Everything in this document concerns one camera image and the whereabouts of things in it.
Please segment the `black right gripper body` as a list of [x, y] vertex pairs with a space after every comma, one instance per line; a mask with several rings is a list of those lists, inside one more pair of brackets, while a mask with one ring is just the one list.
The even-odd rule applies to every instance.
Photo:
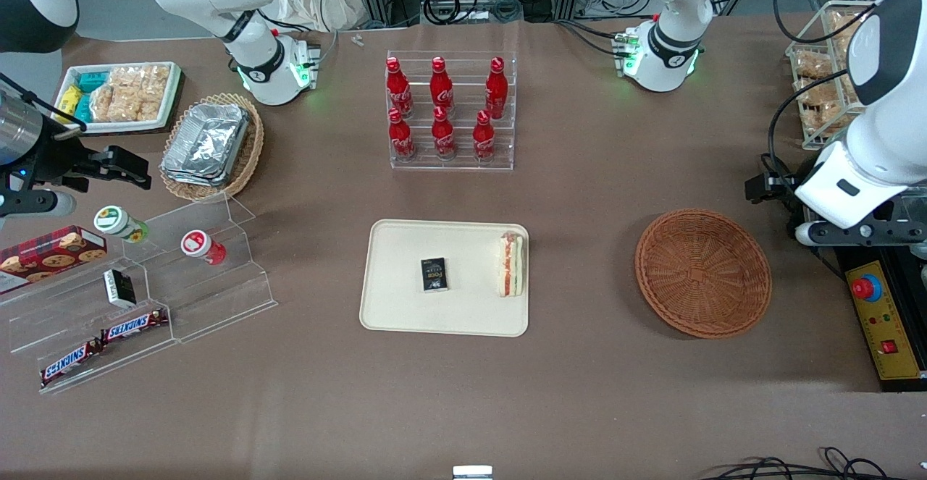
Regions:
[[97, 151], [83, 146], [80, 128], [25, 128], [25, 187], [63, 185], [79, 192], [86, 185], [78, 179], [107, 178], [107, 169], [96, 159]]

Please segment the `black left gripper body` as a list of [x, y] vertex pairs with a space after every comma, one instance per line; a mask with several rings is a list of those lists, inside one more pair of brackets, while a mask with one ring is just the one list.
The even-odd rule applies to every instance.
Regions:
[[765, 201], [778, 201], [784, 206], [795, 206], [797, 179], [792, 174], [765, 173]]

